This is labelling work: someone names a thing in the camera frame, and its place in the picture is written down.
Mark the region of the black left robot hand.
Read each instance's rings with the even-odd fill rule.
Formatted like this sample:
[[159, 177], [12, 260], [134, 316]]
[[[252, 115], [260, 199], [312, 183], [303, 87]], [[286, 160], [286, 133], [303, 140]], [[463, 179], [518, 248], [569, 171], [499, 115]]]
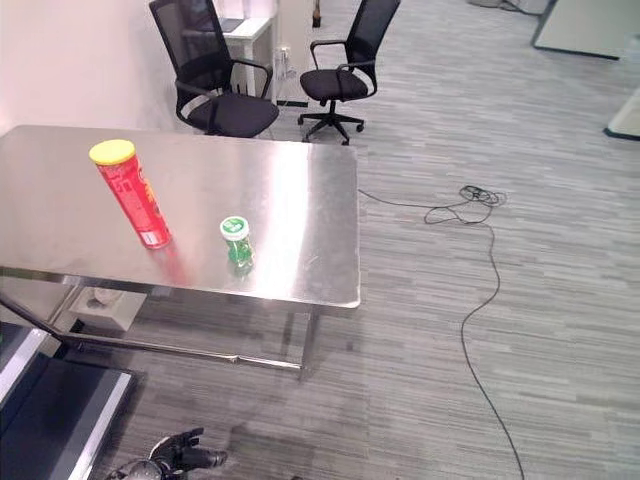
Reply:
[[186, 473], [196, 469], [222, 466], [228, 458], [225, 451], [212, 451], [199, 446], [203, 427], [161, 439], [151, 450], [149, 459], [166, 474]]

